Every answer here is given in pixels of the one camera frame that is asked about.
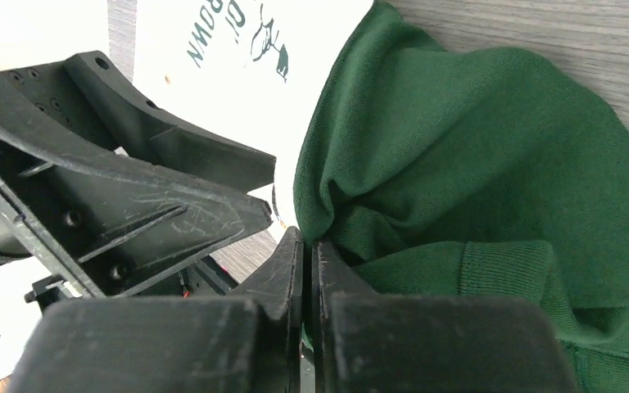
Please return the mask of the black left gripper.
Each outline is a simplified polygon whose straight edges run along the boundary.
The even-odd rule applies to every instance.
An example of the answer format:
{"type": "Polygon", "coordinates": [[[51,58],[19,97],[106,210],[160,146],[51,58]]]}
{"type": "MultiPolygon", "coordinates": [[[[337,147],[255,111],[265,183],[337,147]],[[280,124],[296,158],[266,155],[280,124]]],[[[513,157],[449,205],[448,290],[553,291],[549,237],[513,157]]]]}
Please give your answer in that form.
{"type": "Polygon", "coordinates": [[[0,266],[30,256],[86,297],[133,296],[267,229],[251,192],[72,133],[0,71],[0,266]]]}

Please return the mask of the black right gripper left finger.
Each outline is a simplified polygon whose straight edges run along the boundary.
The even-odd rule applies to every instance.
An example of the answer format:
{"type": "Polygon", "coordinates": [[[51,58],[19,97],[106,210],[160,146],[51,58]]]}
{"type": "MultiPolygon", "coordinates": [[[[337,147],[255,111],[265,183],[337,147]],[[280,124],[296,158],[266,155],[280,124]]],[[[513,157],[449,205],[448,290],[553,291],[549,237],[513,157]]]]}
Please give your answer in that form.
{"type": "Polygon", "coordinates": [[[297,392],[303,242],[296,228],[224,296],[63,300],[48,307],[12,392],[297,392]]]}

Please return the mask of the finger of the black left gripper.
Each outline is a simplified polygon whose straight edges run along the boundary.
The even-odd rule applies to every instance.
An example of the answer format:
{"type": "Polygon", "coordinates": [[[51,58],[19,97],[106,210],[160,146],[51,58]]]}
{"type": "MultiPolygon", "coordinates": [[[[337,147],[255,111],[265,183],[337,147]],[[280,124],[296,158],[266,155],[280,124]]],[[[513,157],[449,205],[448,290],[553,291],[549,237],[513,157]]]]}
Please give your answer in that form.
{"type": "Polygon", "coordinates": [[[99,147],[121,147],[133,158],[242,192],[274,181],[274,156],[161,109],[102,52],[2,74],[41,111],[99,147]]]}

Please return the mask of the white and green t-shirt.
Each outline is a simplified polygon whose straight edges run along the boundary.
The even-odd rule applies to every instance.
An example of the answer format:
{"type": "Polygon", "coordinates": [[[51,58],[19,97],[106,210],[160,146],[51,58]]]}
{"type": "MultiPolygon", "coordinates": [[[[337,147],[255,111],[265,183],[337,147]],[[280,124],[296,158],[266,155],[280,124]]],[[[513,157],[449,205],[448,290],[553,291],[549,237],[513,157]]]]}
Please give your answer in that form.
{"type": "Polygon", "coordinates": [[[580,388],[629,392],[629,132],[591,90],[382,1],[141,1],[136,32],[153,100],[276,156],[272,234],[378,291],[528,299],[580,388]]]}

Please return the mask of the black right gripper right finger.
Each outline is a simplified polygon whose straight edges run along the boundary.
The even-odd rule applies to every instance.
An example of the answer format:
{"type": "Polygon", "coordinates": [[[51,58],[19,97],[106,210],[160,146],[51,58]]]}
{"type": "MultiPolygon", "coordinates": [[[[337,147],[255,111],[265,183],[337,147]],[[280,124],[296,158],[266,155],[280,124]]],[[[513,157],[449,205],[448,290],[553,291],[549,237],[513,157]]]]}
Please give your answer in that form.
{"type": "Polygon", "coordinates": [[[575,392],[547,316],[505,296],[373,290],[330,242],[312,250],[318,392],[575,392]]]}

